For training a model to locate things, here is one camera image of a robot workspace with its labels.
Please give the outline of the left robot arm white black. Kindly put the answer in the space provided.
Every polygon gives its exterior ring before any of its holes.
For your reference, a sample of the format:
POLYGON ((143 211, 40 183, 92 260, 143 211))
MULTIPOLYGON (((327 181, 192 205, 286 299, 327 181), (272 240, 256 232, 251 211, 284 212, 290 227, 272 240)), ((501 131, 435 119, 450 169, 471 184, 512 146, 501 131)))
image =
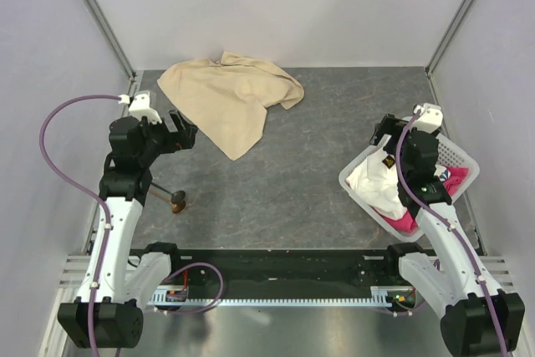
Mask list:
POLYGON ((131 349, 140 340, 143 313, 161 282, 181 280, 178 248, 157 242, 127 271, 135 228, 152 183, 150 167, 161 155, 188 150, 197 128, 177 110, 165 122, 127 116, 110 124, 110 153, 99 182, 99 226, 84 279, 74 301, 59 306, 58 322, 81 349, 131 349))

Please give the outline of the beige cloth napkin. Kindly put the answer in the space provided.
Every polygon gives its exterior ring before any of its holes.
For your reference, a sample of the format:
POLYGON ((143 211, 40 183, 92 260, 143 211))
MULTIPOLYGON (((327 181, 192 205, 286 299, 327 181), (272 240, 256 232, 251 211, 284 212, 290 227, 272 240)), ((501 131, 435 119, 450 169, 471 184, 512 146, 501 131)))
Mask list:
POLYGON ((229 51, 217 62, 195 59, 175 64, 157 83, 232 161, 261 140, 269 107, 289 110, 304 98, 303 86, 276 64, 229 51))

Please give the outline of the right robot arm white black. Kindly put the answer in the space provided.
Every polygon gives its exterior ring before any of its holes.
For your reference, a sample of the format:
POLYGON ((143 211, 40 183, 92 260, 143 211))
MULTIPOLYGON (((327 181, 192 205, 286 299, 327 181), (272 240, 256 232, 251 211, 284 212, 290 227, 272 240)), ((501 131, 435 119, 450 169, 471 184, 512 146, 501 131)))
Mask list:
POLYGON ((405 121, 387 114, 374 128, 371 145, 389 138, 400 201, 428 237, 440 266, 411 243, 388 248, 385 279, 408 281, 440 320, 441 336, 453 356, 508 356, 519 340, 525 305, 490 274, 464 234, 452 199, 436 174, 439 130, 416 128, 420 118, 405 121))

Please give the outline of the copper spoon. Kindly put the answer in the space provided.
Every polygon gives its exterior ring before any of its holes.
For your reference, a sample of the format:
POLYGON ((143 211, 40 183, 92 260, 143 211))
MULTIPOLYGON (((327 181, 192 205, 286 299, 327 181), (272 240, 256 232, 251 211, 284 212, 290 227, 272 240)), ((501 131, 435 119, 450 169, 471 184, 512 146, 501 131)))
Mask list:
POLYGON ((174 214, 182 212, 186 207, 186 193, 184 191, 176 191, 170 196, 163 195, 154 190, 149 190, 149 193, 170 204, 174 214))

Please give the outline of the black spoon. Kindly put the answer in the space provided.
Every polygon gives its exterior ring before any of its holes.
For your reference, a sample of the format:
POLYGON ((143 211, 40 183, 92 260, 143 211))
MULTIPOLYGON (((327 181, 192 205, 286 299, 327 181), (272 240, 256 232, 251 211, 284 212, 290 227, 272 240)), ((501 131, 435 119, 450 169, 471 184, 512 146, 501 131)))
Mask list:
POLYGON ((186 193, 184 191, 169 191, 163 186, 154 182, 150 184, 149 193, 171 204, 180 204, 186 200, 186 193))

